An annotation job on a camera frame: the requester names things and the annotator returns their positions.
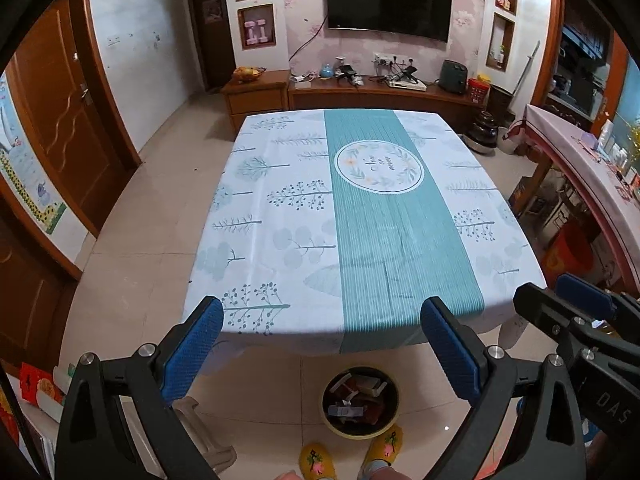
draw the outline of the red bucket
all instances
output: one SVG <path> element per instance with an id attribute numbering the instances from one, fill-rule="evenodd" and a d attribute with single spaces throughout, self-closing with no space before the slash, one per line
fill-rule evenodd
<path id="1" fill-rule="evenodd" d="M 470 79 L 469 94 L 471 95 L 471 100 L 475 103 L 484 103 L 486 95 L 489 93 L 489 88 L 491 87 L 487 83 L 483 83 L 479 79 Z"/>
<path id="2" fill-rule="evenodd" d="M 562 226 L 551 247 L 542 258 L 542 273 L 550 288 L 556 286 L 560 274 L 570 272 L 583 276 L 593 266 L 593 252 L 577 222 L 567 222 Z"/>

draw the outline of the power outlet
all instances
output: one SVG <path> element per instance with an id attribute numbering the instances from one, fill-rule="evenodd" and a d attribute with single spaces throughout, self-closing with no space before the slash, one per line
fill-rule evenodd
<path id="1" fill-rule="evenodd" d="M 384 62 L 384 64 L 386 65 L 391 63 L 398 65 L 409 65 L 409 58 L 407 56 L 404 56 L 403 54 L 386 54 L 384 52 L 374 52 L 373 57 L 374 63 L 379 62 L 380 64 L 382 64 L 382 62 Z"/>

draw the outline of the pink floral wallpaper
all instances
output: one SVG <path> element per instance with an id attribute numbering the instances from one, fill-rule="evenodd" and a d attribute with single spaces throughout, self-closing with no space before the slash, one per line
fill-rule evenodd
<path id="1" fill-rule="evenodd" d="M 318 30 L 325 9 L 325 0 L 285 0 L 289 54 Z M 465 64 L 473 75 L 478 65 L 483 13 L 484 0 L 453 0 L 447 44 L 404 34 L 324 27 L 312 43 L 291 60 L 291 70 L 294 74 L 317 71 L 324 63 L 333 65 L 336 56 L 345 56 L 346 62 L 360 74 L 372 75 L 375 74 L 373 52 L 386 52 L 413 58 L 417 76 L 424 80 L 438 78 L 445 59 Z"/>

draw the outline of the sock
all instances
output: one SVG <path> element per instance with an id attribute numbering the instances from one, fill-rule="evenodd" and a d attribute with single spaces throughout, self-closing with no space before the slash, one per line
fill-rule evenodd
<path id="1" fill-rule="evenodd" d="M 358 480 L 371 480 L 373 474 L 379 469 L 390 467 L 389 462 L 386 460 L 380 460 L 379 458 L 372 460 L 362 469 L 362 475 Z"/>

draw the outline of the beige stool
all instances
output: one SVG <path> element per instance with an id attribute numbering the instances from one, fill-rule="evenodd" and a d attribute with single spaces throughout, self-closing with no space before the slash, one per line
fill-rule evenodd
<path id="1" fill-rule="evenodd" d="M 198 451 L 202 453 L 204 460 L 207 461 L 216 474 L 220 474 L 231 467 L 238 456 L 233 446 L 220 446 L 211 436 L 209 430 L 194 410 L 197 405 L 198 401 L 193 397 L 184 397 L 183 399 L 175 400 L 172 408 Z M 133 402 L 123 402 L 122 409 L 129 424 L 133 442 L 146 470 L 159 478 L 166 478 L 154 454 L 154 450 L 146 438 L 145 431 L 142 429 L 142 423 L 140 423 L 138 412 Z"/>

